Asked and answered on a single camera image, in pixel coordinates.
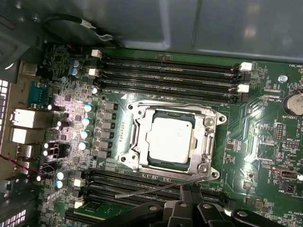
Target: black memory slot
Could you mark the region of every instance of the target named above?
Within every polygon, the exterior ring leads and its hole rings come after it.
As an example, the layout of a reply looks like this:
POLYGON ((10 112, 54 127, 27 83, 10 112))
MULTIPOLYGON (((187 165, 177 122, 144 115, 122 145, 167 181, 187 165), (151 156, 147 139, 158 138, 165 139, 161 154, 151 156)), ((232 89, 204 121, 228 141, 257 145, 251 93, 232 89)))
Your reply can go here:
MULTIPOLYGON (((136 183, 136 184, 142 184, 141 189, 149 189, 148 187, 162 187, 169 185, 170 183, 158 181, 158 180, 150 180, 143 177, 138 176, 132 176, 132 175, 126 175, 126 174, 118 174, 115 172, 109 172, 105 170, 98 170, 94 169, 89 172, 87 178, 89 179, 108 179, 112 181, 123 181, 127 183, 136 183)), ((171 187, 168 190, 169 192, 175 192, 179 194, 179 187, 171 187)))
MULTIPOLYGON (((97 180, 96 178, 93 179, 94 183, 90 185, 94 190, 100 189, 103 191, 113 191, 116 192, 116 194, 119 193, 130 193, 134 191, 141 191, 141 190, 148 190, 151 187, 147 187, 145 185, 140 186, 137 183, 133 182, 126 182, 126 183, 120 183, 119 180, 116 180, 115 182, 104 181, 104 180, 97 180)), ((153 192, 147 194, 148 196, 157 196, 157 198, 168 200, 168 199, 178 199, 179 193, 178 192, 166 192, 166 191, 160 191, 160 192, 153 192)))
POLYGON ((109 75, 105 79, 101 79, 104 82, 107 81, 116 81, 116 82, 132 82, 132 83, 141 83, 141 84, 153 84, 156 86, 170 87, 170 88, 183 88, 197 91, 210 91, 217 93, 229 93, 237 94, 237 86, 223 86, 219 84, 199 84, 199 81, 171 81, 171 80, 158 80, 150 78, 138 78, 135 76, 124 77, 124 76, 113 76, 109 75))
POLYGON ((180 78, 180 79, 193 79, 199 81, 208 81, 215 83, 226 83, 226 84, 239 84, 241 82, 250 81, 250 74, 244 76, 245 73, 239 75, 216 73, 216 72, 191 72, 184 73, 179 71, 169 72, 160 70, 150 70, 150 69, 136 69, 136 68, 126 68, 126 67, 107 67, 102 70, 105 74, 114 74, 121 76, 135 75, 144 77, 162 77, 162 78, 180 78))
POLYGON ((164 66, 170 68, 188 68, 191 70, 205 70, 205 71, 217 71, 224 73, 233 73, 239 69, 239 64, 234 66, 212 65, 212 64, 200 64, 189 63, 179 61, 163 61, 163 60, 151 60, 151 59, 138 59, 138 58, 125 58, 125 57, 110 57, 110 59, 103 59, 106 63, 116 64, 149 64, 152 66, 164 66))
POLYGON ((190 94, 189 92, 181 92, 174 90, 162 90, 158 88, 150 88, 150 87, 136 87, 130 85, 121 85, 121 84, 108 84, 102 83, 101 89, 109 89, 109 90, 120 90, 126 92, 135 92, 141 94, 149 94, 149 95, 157 95, 157 96, 167 96, 174 98, 183 98, 183 99, 192 99, 199 101, 208 101, 208 102, 216 102, 216 103, 228 103, 228 104, 237 104, 237 103, 246 103, 248 98, 247 94, 230 95, 230 96, 216 96, 216 95, 202 95, 202 94, 190 94))

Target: green circuit board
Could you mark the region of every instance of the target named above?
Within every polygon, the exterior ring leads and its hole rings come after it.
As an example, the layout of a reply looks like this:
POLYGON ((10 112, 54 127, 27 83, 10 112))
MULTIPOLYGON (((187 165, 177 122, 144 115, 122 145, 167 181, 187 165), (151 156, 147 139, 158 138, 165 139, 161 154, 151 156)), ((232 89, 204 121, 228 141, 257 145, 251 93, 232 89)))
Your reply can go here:
MULTIPOLYGON (((102 91, 100 95, 91 93, 87 73, 84 66, 80 77, 70 75, 71 61, 88 61, 91 49, 80 54, 69 55, 63 46, 49 46, 45 59, 49 61, 48 72, 52 81, 48 82, 49 101, 64 106, 65 111, 54 114, 54 122, 66 119, 72 122, 71 127, 61 131, 48 130, 46 141, 61 140, 70 144, 69 155, 62 161, 67 170, 85 170, 97 168, 135 175, 131 169, 117 161, 120 154, 129 149, 133 119, 126 111, 128 103, 140 100, 170 101, 176 103, 195 103, 211 106, 227 116, 225 124, 217 126, 212 166, 220 172, 215 181, 202 182, 205 188, 225 192, 236 200, 237 209, 252 210, 266 218, 285 226, 303 226, 303 184, 300 181, 287 183, 293 187, 285 190, 285 185, 277 180, 273 168, 286 168, 303 173, 303 121, 300 116, 289 116, 283 109, 285 97, 303 88, 303 65, 268 61, 250 61, 219 57, 206 57, 166 52, 150 52, 136 50, 103 49, 110 56, 131 57, 140 59, 157 59, 159 56, 170 61, 192 62, 217 65, 234 65, 238 62, 251 62, 249 99, 247 103, 225 104, 191 99, 155 96, 124 91, 102 91), (287 75, 288 81, 280 83, 278 77, 287 75), (100 149, 97 136, 87 139, 90 149, 78 149, 81 130, 85 129, 77 116, 89 117, 97 122, 100 109, 93 113, 85 113, 85 104, 100 106, 105 103, 117 104, 117 109, 108 110, 116 114, 114 120, 106 120, 115 124, 114 137, 109 139, 111 148, 100 149), (109 157, 102 157, 101 150, 109 150, 109 157)), ((93 132, 101 132, 96 124, 88 126, 93 132)), ((137 173, 145 178, 164 180, 161 177, 137 173)), ((178 179, 165 179, 178 182, 178 179)), ((68 178, 68 185, 73 177, 68 178)), ((88 226, 77 221, 64 221, 69 207, 74 207, 77 200, 68 189, 55 189, 55 179, 42 182, 39 210, 41 221, 46 226, 88 226)), ((98 211, 80 207, 76 211, 84 215, 106 219, 127 210, 117 205, 102 204, 98 211)))

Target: mounting screw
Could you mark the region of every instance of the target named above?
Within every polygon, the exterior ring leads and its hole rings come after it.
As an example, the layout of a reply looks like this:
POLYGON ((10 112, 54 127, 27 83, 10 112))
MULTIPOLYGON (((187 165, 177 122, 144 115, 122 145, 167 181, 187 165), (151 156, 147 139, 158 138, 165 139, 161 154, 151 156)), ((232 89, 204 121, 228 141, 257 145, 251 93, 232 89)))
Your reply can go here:
POLYGON ((241 217, 246 217, 246 216, 248 216, 248 214, 245 213, 244 211, 239 211, 239 212, 238 212, 238 215, 241 216, 241 217))
POLYGON ((284 84, 284 83, 286 83, 286 82, 288 81, 288 76, 286 76, 286 75, 281 75, 281 76, 279 76, 278 81, 279 81, 281 84, 284 84))
POLYGON ((207 172, 207 166, 200 166, 200 167, 199 167, 199 171, 200 171, 201 173, 206 173, 206 172, 207 172))
POLYGON ((212 207, 212 205, 207 203, 207 204, 203 204, 203 207, 206 208, 206 209, 210 209, 212 207))
POLYGON ((151 206, 150 210, 156 210, 157 208, 155 206, 151 206))
POLYGON ((211 127, 211 126, 213 126, 214 125, 214 120, 213 120, 213 118, 206 118, 205 119, 205 125, 206 126, 208 126, 208 127, 211 127))

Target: cable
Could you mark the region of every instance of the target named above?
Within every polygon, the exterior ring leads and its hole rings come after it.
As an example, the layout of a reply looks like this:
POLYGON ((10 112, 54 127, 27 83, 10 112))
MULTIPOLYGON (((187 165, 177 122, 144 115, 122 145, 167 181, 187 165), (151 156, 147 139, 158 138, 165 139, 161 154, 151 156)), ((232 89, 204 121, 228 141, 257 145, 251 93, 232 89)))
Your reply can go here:
POLYGON ((204 179, 204 177, 201 177, 201 178, 198 178, 198 179, 195 179, 195 180, 181 182, 181 183, 173 183, 173 184, 166 185, 166 186, 159 187, 159 188, 148 189, 148 190, 143 190, 143 191, 136 191, 136 192, 126 193, 126 194, 117 194, 117 195, 115 195, 115 198, 120 199, 120 198, 126 198, 126 197, 130 197, 130 196, 134 196, 134 195, 140 195, 140 194, 162 191, 164 189, 168 189, 168 188, 171 188, 171 187, 174 187, 174 186, 181 186, 181 185, 184 185, 184 184, 193 183, 193 182, 197 182, 197 181, 204 181, 203 179, 204 179))
POLYGON ((9 161, 10 163, 12 163, 12 164, 14 164, 14 165, 17 165, 17 166, 19 166, 19 167, 21 167, 21 168, 23 168, 23 169, 29 171, 29 172, 41 173, 39 170, 36 170, 36 169, 29 169, 29 168, 27 168, 27 167, 25 167, 25 166, 19 164, 19 163, 16 162, 15 160, 10 159, 9 157, 4 157, 3 155, 0 155, 0 157, 3 158, 3 159, 6 160, 6 161, 9 161))
POLYGON ((41 21, 41 29, 51 38, 55 39, 59 43, 67 43, 61 36, 51 32, 48 28, 47 25, 56 20, 65 20, 65 21, 71 21, 77 24, 80 24, 87 29, 92 29, 95 33, 95 35, 103 42, 109 41, 112 45, 115 46, 115 48, 122 48, 122 46, 114 40, 113 36, 109 34, 105 29, 93 26, 90 22, 83 20, 79 17, 75 17, 72 15, 66 15, 66 14, 53 14, 50 15, 46 18, 44 18, 41 21))

